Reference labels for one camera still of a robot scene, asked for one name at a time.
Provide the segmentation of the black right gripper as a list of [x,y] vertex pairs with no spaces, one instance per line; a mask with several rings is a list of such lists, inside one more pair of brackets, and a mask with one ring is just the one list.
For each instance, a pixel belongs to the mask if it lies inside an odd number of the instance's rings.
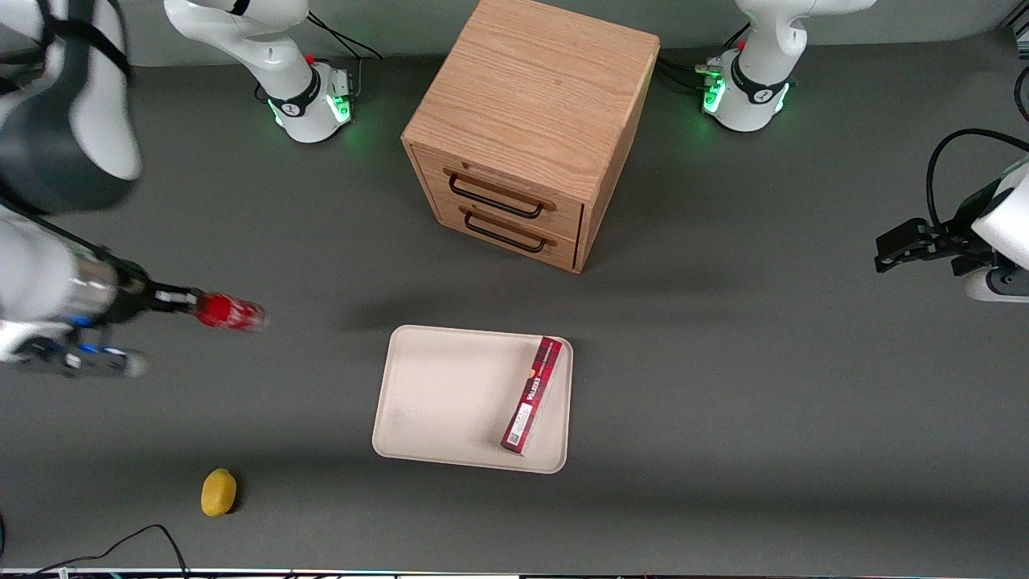
[[143,313],[196,316],[205,294],[199,287],[152,281],[141,267],[115,267],[115,297],[103,314],[103,326],[125,325]]

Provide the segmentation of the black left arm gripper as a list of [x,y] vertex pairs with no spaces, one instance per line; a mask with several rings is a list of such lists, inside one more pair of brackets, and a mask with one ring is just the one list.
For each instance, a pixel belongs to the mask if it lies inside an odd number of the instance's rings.
[[973,222],[982,216],[998,190],[998,183],[989,183],[962,201],[951,220],[941,221],[936,193],[931,188],[931,221],[910,219],[877,238],[875,272],[886,273],[912,261],[935,261],[942,258],[937,241],[953,254],[952,270],[957,277],[981,268],[992,268],[1000,261],[996,250],[974,233]]

